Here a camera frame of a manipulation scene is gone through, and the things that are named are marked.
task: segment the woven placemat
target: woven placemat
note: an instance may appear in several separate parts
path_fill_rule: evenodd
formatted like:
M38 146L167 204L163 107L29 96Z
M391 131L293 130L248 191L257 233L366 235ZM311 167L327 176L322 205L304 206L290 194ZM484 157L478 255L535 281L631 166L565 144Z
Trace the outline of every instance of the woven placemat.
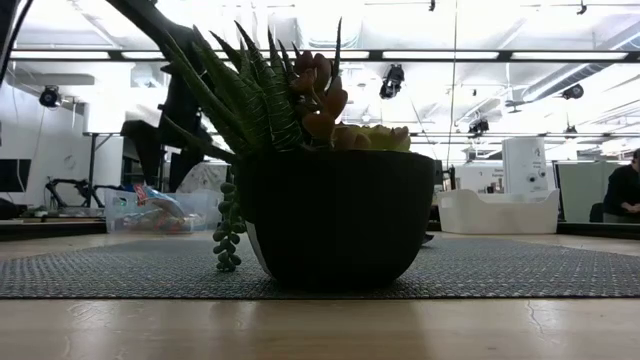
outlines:
M281 288L246 242L238 270L220 273L212 247L211 240L139 241L11 259L0 262L0 298L640 297L640 257L509 240L434 240L391 286L339 294Z

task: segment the table surface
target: table surface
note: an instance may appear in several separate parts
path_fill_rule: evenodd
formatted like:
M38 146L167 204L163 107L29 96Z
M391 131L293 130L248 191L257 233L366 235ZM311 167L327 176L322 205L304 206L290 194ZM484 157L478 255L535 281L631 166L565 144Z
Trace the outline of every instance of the table surface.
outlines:
M640 241L634 240L500 238L640 256ZM0 259L139 239L90 235L2 242ZM0 319L0 349L7 360L582 360L640 354L640 302L620 299L5 300Z

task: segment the black planter bowl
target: black planter bowl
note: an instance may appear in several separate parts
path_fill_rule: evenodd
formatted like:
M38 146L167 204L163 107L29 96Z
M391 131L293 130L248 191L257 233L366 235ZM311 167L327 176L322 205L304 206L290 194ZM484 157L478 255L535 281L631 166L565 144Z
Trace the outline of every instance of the black planter bowl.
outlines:
M384 286L423 242L434 161L392 151L286 152L246 161L236 182L252 246L288 287Z

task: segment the plastic container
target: plastic container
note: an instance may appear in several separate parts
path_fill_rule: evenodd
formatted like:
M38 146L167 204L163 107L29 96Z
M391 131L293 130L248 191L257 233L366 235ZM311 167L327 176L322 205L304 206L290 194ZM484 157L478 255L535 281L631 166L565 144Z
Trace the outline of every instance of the plastic container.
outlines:
M559 191L528 194L438 193L442 231L456 234L554 234Z
M172 217L156 205L147 203L138 205L134 192L105 190L105 217L107 231L141 233L185 233L213 230L222 215L218 203L221 193L211 190L198 190L189 194L166 194L180 203L188 214L183 219Z

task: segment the aloe plant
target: aloe plant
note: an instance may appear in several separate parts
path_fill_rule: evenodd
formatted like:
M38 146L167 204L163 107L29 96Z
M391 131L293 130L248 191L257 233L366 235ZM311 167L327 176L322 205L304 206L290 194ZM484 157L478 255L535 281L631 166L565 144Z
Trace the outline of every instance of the aloe plant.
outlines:
M179 71L218 133L231 152L196 138L188 131L164 119L189 143L206 155L230 164L253 155L283 151L319 150L396 150L407 151L408 129L353 128L336 125L344 110L348 94L340 78L340 30L334 60L318 53L300 52L294 45L295 61L291 62L281 42L276 47L268 33L269 58L265 59L246 31L236 22L244 39L236 50L214 33L235 71L220 59L216 51L194 28L196 41L192 44L205 69L191 64L176 42L167 37L166 47L172 64ZM205 81L210 80L210 88ZM235 254L238 234L246 230L237 203L237 189L223 184L225 200L219 205L225 220L213 235L217 245L218 269L233 271L240 264Z

